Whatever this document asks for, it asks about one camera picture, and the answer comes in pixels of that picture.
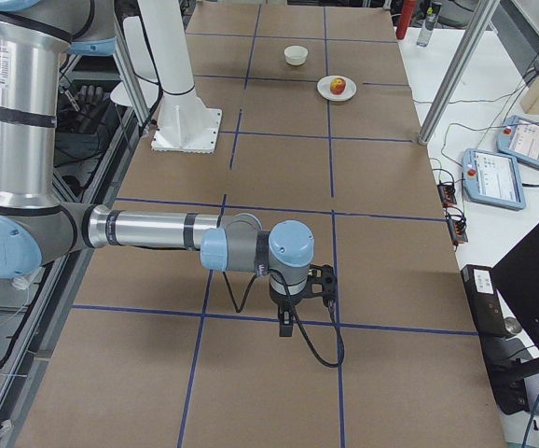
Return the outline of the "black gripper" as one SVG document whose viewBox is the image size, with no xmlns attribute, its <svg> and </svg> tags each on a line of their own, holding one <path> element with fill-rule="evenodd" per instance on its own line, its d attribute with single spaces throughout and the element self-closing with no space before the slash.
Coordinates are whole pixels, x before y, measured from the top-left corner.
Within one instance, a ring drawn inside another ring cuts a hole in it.
<svg viewBox="0 0 539 448">
<path fill-rule="evenodd" d="M 270 299 L 278 306 L 279 336 L 292 336 L 292 310 L 302 301 L 311 299 L 312 287 L 306 282 L 284 286 L 276 278 L 269 280 Z"/>
</svg>

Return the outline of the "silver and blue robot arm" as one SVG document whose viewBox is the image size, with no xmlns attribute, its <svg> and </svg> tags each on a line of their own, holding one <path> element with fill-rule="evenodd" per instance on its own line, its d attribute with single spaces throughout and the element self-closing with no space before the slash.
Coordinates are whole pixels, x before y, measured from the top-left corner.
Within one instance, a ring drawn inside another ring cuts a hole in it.
<svg viewBox="0 0 539 448">
<path fill-rule="evenodd" d="M 194 250 L 208 270 L 267 276 L 280 333 L 290 335 L 316 276 L 305 224 L 264 231 L 249 214 L 130 212 L 54 195 L 59 59 L 73 44 L 115 50 L 112 2 L 0 1 L 0 278 L 106 245 Z"/>
</svg>

